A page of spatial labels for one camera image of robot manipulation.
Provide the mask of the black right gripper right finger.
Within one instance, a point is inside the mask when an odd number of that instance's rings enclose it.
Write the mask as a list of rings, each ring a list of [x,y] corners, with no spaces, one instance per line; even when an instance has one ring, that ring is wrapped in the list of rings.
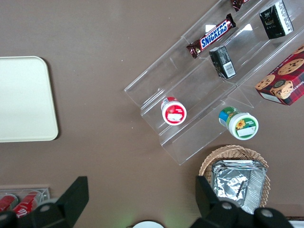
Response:
[[[245,212],[234,203],[219,200],[207,179],[197,176],[196,203],[201,217],[192,228],[291,228],[292,224],[278,210],[257,208],[254,214]]]

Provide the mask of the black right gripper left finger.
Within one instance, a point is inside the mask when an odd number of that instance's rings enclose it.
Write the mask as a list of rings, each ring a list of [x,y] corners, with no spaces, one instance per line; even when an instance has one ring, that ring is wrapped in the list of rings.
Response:
[[[79,176],[55,203],[45,203],[18,218],[13,211],[0,214],[2,228],[72,228],[89,201],[88,178]]]

